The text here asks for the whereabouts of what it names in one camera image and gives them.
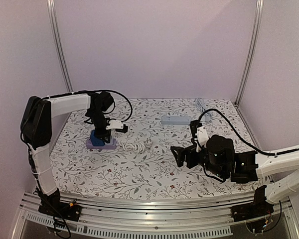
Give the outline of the purple power strip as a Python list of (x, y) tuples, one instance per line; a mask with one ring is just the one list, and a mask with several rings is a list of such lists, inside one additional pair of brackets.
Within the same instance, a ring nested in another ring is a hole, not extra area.
[(117, 141), (116, 139), (111, 138), (109, 143), (104, 143), (100, 140), (96, 145), (94, 145), (90, 139), (87, 139), (86, 147), (88, 149), (97, 150), (114, 150), (117, 148)]

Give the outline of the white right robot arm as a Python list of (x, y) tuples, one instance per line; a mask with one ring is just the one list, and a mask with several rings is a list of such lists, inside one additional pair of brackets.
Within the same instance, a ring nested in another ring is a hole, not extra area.
[(209, 178), (219, 182), (230, 180), (238, 184), (290, 172), (275, 183), (257, 188), (252, 202), (233, 206), (231, 216), (235, 222), (271, 214), (274, 204), (299, 191), (299, 145), (276, 151), (262, 151), (240, 138), (251, 151), (236, 153), (232, 139), (216, 134), (208, 136), (200, 119), (191, 121), (189, 126), (192, 145), (170, 148), (178, 167), (185, 165), (193, 168), (200, 165), (205, 172), (210, 172)]

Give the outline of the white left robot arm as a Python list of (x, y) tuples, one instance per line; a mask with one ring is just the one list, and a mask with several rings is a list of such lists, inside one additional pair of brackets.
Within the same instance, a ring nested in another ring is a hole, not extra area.
[(60, 192), (53, 179), (49, 157), (52, 119), (85, 110), (86, 123), (94, 125), (94, 137), (108, 143), (113, 130), (128, 131), (123, 120), (105, 117), (108, 108), (115, 103), (112, 93), (112, 90), (94, 90), (29, 98), (20, 124), (20, 139), (28, 148), (28, 161), (41, 199), (41, 213), (59, 217), (77, 207), (75, 203), (60, 201)]

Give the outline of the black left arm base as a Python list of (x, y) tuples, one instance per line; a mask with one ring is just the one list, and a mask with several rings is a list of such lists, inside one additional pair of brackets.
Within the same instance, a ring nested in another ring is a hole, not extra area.
[(64, 203), (59, 201), (47, 202), (42, 200), (38, 211), (49, 216), (78, 222), (81, 216), (82, 207), (77, 204)]

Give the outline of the dark blue cube socket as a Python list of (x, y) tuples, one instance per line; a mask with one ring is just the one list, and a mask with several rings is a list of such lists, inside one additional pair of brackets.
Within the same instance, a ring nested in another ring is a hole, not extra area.
[(93, 146), (104, 146), (105, 145), (104, 141), (101, 140), (101, 139), (99, 139), (99, 138), (97, 138), (97, 137), (95, 137), (94, 133), (95, 133), (95, 131), (92, 130), (91, 134), (90, 134), (90, 137), (89, 137), (91, 144)]

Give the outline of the light blue power strip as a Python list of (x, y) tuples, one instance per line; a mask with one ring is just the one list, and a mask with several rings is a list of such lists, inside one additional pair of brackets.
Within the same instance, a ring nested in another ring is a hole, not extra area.
[(170, 116), (164, 115), (161, 117), (161, 124), (172, 124), (172, 125), (189, 125), (192, 118), (189, 116)]

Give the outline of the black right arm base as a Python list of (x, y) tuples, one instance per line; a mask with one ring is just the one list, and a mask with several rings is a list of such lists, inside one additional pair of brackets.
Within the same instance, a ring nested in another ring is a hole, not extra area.
[(250, 202), (232, 206), (230, 210), (234, 222), (240, 222), (271, 214), (274, 212), (274, 205), (266, 201), (260, 203)]

